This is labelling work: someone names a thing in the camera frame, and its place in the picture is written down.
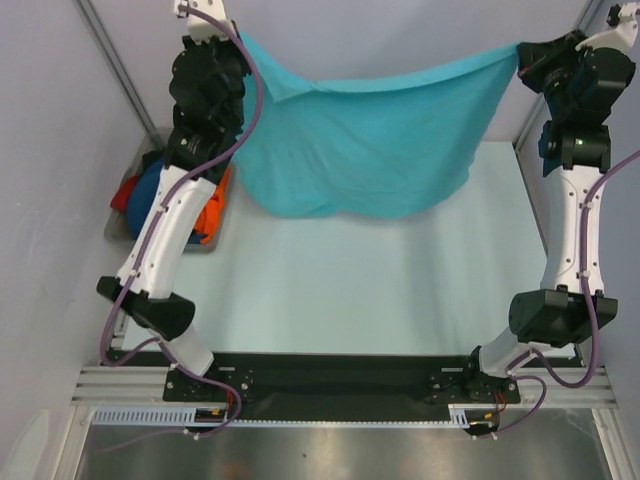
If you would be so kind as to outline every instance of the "metal floor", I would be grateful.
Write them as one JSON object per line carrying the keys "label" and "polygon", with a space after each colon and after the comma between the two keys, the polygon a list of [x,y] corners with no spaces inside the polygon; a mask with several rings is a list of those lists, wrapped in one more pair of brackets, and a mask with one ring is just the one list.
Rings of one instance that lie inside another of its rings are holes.
{"label": "metal floor", "polygon": [[92,427],[76,480],[611,478],[590,410],[543,410],[498,441],[460,430],[238,427],[199,442],[168,435],[97,452],[149,431]]}

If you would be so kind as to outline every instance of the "towel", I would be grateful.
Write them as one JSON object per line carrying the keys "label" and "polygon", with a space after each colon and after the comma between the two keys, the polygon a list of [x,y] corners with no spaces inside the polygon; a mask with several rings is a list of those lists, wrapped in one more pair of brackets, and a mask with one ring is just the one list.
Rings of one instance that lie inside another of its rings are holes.
{"label": "towel", "polygon": [[[309,81],[242,39],[265,98],[233,162],[249,195],[281,217],[397,218],[448,198],[467,180],[517,64],[514,44],[406,75]],[[256,91],[252,78],[245,84],[248,121]]]}

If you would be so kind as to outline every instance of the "metal bracket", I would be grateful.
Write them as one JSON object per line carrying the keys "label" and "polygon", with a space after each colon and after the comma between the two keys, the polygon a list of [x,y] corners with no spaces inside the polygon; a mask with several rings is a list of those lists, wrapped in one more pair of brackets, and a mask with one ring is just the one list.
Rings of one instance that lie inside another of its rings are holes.
{"label": "metal bracket", "polygon": [[[226,405],[226,398],[222,402],[204,398],[192,399],[188,402],[166,402],[163,395],[168,372],[169,367],[85,367],[80,372],[71,404],[78,406],[217,406],[221,408]],[[558,368],[557,372],[569,382],[576,381],[584,375],[583,368]],[[536,375],[547,383],[547,398],[542,405],[543,408],[616,408],[616,400],[604,368],[596,370],[591,382],[579,390],[558,385],[543,368],[525,367],[519,373]],[[238,391],[241,391],[243,390],[242,382],[239,383]],[[531,408],[540,394],[540,386],[536,382],[521,381],[518,389],[521,401],[510,404],[509,408]],[[486,404],[476,404],[463,401],[451,402],[451,405],[466,410],[486,409],[492,408],[494,402],[491,400]]]}
{"label": "metal bracket", "polygon": [[[211,377],[214,380],[233,387],[242,398],[242,401],[250,399],[253,372],[251,370],[235,370],[224,368],[217,370]],[[211,388],[197,380],[187,377],[179,370],[169,370],[162,399],[165,402],[226,402],[226,392],[220,388]]]}
{"label": "metal bracket", "polygon": [[600,442],[607,457],[613,480],[640,478],[640,468],[633,455],[630,440],[624,430],[624,422],[617,409],[593,410],[593,418],[600,433]]}

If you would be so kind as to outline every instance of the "red cloth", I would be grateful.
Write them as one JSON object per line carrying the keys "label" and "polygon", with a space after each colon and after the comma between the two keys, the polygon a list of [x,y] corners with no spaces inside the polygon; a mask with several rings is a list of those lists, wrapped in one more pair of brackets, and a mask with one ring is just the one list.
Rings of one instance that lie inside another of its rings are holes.
{"label": "red cloth", "polygon": [[129,197],[131,196],[131,192],[133,192],[136,183],[138,183],[138,179],[140,175],[134,175],[129,178],[126,182],[122,184],[120,190],[116,192],[111,200],[111,208],[117,210],[118,212],[124,213],[127,209],[127,202],[129,201]]}

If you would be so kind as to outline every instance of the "blue cloth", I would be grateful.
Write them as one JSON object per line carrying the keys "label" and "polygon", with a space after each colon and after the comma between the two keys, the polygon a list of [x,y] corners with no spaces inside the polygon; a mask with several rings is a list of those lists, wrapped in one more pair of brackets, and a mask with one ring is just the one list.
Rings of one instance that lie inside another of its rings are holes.
{"label": "blue cloth", "polygon": [[[467,180],[517,63],[510,45],[408,75],[312,82],[242,38],[266,89],[234,163],[251,197],[283,217],[394,218],[446,199]],[[248,123],[256,92],[245,84]]]}

